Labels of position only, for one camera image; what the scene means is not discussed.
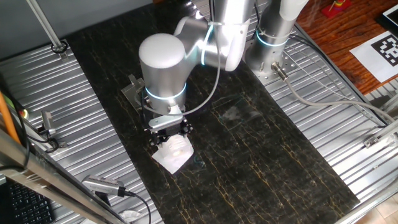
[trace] gray cable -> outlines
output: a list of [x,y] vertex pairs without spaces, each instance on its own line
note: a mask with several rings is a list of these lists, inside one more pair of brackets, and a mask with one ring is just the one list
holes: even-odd
[[394,122],[394,118],[392,118],[390,115],[388,115],[386,112],[380,110],[379,108],[369,105],[367,103],[363,103],[363,102],[359,102],[359,101],[353,101],[353,100],[341,100],[341,101],[335,101],[335,102],[327,102],[327,103],[314,103],[311,101],[308,101],[304,98],[302,98],[292,87],[292,84],[290,84],[289,79],[285,80],[286,85],[288,86],[288,88],[291,90],[291,92],[293,93],[293,95],[295,95],[295,97],[300,100],[302,103],[305,103],[306,105],[310,105],[310,106],[333,106],[333,105],[342,105],[342,104],[350,104],[350,105],[360,105],[366,108],[369,108],[371,110],[374,110],[375,112],[380,113],[381,115],[383,115],[385,118],[387,118],[389,121]]
[[[218,40],[217,40],[217,26],[214,26],[214,33],[215,33],[215,41],[216,41],[217,56],[218,56],[218,68],[217,68],[217,77],[216,77],[216,81],[214,83],[214,87],[213,87],[212,91],[210,92],[209,96],[207,97],[207,99],[203,103],[201,103],[199,106],[197,106],[196,108],[194,108],[194,109],[192,109],[190,111],[184,112],[184,113],[180,113],[180,114],[161,113],[161,112],[158,112],[158,111],[156,111],[156,110],[144,105],[144,108],[146,110],[149,110],[149,111],[151,111],[153,113],[157,113],[157,114],[160,114],[160,115],[165,115],[165,116],[185,116],[185,115],[191,114],[191,113],[199,110],[203,105],[205,105],[207,102],[209,102],[210,98],[213,96],[214,92],[217,89],[218,80],[220,79],[220,73],[221,73],[221,55],[220,55],[220,48],[218,46]],[[137,96],[138,96],[138,94],[136,94],[134,96],[134,99],[138,103],[138,105],[141,105],[141,102],[137,99]]]

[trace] white cable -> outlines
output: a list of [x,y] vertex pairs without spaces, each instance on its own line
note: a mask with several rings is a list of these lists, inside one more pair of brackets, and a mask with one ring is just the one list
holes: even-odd
[[[313,63],[315,63],[316,65],[318,65],[316,61],[312,60],[312,58],[310,57],[311,55],[306,55],[306,54],[303,53],[301,50],[297,50],[296,48],[293,48],[292,46],[289,46],[289,47],[290,47],[291,49],[295,50],[296,52],[301,53],[302,55],[308,57]],[[326,86],[325,84],[323,84],[321,81],[317,80],[315,77],[313,77],[311,74],[309,74],[306,70],[304,70],[304,68],[301,67],[295,60],[293,60],[293,58],[292,58],[286,51],[284,51],[284,52],[285,52],[285,54],[286,54],[286,55],[287,55],[287,56],[288,56],[288,57],[289,57],[301,70],[303,70],[303,72],[305,72],[309,77],[311,77],[313,80],[315,80],[316,82],[318,82],[319,84],[321,84],[321,86],[325,87],[326,89],[328,89],[328,90],[331,91],[332,93],[334,93],[334,94],[336,94],[336,95],[338,95],[338,96],[340,96],[340,97],[342,97],[342,98],[345,98],[345,99],[347,99],[347,100],[351,100],[351,99],[348,98],[347,96],[343,96],[343,95],[341,95],[341,94],[339,94],[339,93],[333,91],[331,88],[327,87],[327,86]],[[322,66],[319,66],[319,67],[321,68],[322,72],[325,73],[325,75],[326,75],[327,77],[329,77],[329,75],[328,75],[327,72],[322,68]],[[361,108],[363,111],[365,111],[365,113],[368,113],[362,106],[359,106],[359,105],[357,105],[357,106],[358,106],[359,108]]]
[[[217,68],[217,76],[216,76],[216,81],[214,83],[214,87],[211,90],[211,92],[210,92],[209,96],[207,97],[207,99],[203,103],[201,103],[199,106],[197,106],[196,108],[194,108],[194,109],[192,109],[190,111],[184,112],[184,113],[179,113],[179,114],[161,113],[161,112],[158,112],[158,111],[156,111],[156,110],[144,105],[144,108],[146,110],[149,110],[149,111],[151,111],[153,113],[156,113],[156,114],[165,115],[165,116],[185,116],[185,115],[191,114],[191,113],[199,110],[202,106],[204,106],[207,102],[209,102],[210,98],[214,95],[214,92],[217,89],[218,80],[220,79],[220,73],[221,73],[221,54],[220,54],[220,48],[219,48],[219,45],[218,45],[218,40],[216,38],[217,37],[217,29],[216,28],[214,28],[214,33],[215,33],[215,42],[216,42],[217,56],[218,56],[218,68]],[[137,99],[137,95],[138,94],[136,94],[134,96],[134,99],[135,99],[136,103],[138,103],[138,105],[141,105],[141,102]]]
[[342,104],[349,104],[349,105],[360,105],[360,106],[364,106],[366,108],[369,108],[371,110],[374,110],[375,112],[380,113],[381,115],[383,115],[385,118],[387,118],[389,121],[394,122],[394,118],[392,118],[390,115],[388,115],[386,112],[380,110],[379,108],[369,105],[367,103],[363,103],[363,102],[359,102],[359,101],[353,101],[353,100],[342,100],[342,101],[335,101],[335,102],[327,102],[327,103],[314,103],[311,101],[308,101],[304,98],[302,98],[299,94],[297,94],[297,92],[294,90],[294,88],[292,87],[292,84],[290,84],[289,79],[285,80],[286,85],[288,86],[288,88],[291,90],[291,92],[293,93],[293,95],[295,95],[295,97],[300,100],[302,103],[305,103],[306,105],[310,105],[310,106],[333,106],[333,105],[342,105]]
[[327,88],[328,90],[330,90],[332,93],[334,93],[334,94],[336,94],[336,95],[338,95],[338,96],[340,96],[340,97],[343,97],[343,98],[346,98],[347,100],[351,100],[350,98],[348,98],[347,96],[343,96],[343,95],[341,95],[341,94],[339,94],[339,93],[337,93],[337,92],[335,92],[335,91],[333,91],[331,88],[329,88],[329,87],[327,87],[325,84],[323,84],[321,81],[319,81],[319,80],[317,80],[315,77],[313,77],[312,75],[310,75],[306,70],[304,70],[304,68],[303,67],[301,67],[295,60],[293,60],[292,59],[292,57],[286,52],[286,51],[284,51],[285,52],[285,54],[301,69],[301,70],[303,70],[303,72],[305,72],[309,77],[311,77],[313,80],[315,80],[316,82],[318,82],[319,84],[321,84],[323,87],[325,87],[325,88]]

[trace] cable connector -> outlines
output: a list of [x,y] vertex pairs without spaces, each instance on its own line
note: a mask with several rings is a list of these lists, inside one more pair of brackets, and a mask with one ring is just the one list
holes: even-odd
[[287,74],[282,70],[282,68],[279,66],[278,63],[276,63],[276,62],[272,63],[271,69],[278,73],[278,75],[282,79],[282,81],[285,81],[286,79],[288,79]]

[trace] metal rail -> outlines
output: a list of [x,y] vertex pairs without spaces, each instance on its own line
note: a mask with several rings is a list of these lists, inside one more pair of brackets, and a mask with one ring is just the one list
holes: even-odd
[[[16,143],[4,131],[0,131],[0,164],[22,166],[26,149]],[[2,173],[32,190],[52,199],[96,223],[125,223],[123,219],[87,190],[84,192],[64,178],[50,163],[52,159],[40,150],[29,156],[27,170],[17,172],[4,170]]]

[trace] orange pole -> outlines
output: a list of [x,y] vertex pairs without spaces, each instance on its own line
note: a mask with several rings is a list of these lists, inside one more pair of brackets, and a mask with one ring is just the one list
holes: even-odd
[[15,130],[14,122],[12,122],[10,111],[8,110],[6,101],[4,100],[1,91],[0,91],[0,112],[2,114],[2,118],[4,119],[4,123],[6,124],[8,134],[13,138],[13,140],[15,140],[20,144],[21,142],[19,140],[17,131]]

